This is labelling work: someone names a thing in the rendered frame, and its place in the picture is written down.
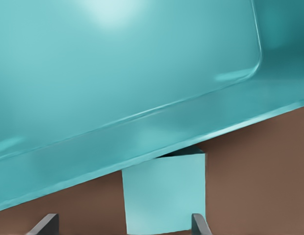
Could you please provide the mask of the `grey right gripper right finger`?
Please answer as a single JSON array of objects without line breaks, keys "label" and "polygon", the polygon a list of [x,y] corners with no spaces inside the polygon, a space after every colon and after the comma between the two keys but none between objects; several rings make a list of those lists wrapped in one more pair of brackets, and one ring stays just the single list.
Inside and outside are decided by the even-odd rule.
[{"label": "grey right gripper right finger", "polygon": [[204,217],[200,213],[193,213],[191,218],[192,235],[212,235],[212,232],[204,219]]}]

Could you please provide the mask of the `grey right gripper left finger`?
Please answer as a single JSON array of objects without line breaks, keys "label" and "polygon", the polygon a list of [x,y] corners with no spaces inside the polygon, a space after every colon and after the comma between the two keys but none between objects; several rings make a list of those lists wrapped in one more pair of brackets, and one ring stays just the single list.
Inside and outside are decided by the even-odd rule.
[{"label": "grey right gripper left finger", "polygon": [[26,235],[59,235],[59,215],[47,214]]}]

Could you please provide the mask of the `light blue cube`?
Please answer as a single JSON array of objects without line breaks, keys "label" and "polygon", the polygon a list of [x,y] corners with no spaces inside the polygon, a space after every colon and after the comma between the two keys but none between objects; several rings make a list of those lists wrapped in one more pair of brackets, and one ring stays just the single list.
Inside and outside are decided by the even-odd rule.
[{"label": "light blue cube", "polygon": [[191,229],[205,215],[205,153],[188,147],[122,170],[127,233],[156,235]]}]

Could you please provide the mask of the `teal plastic tray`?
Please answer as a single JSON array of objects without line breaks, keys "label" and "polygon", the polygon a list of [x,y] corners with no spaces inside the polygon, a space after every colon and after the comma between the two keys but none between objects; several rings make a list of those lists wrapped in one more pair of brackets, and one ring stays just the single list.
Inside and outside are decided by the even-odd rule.
[{"label": "teal plastic tray", "polygon": [[304,0],[0,0],[0,211],[304,106]]}]

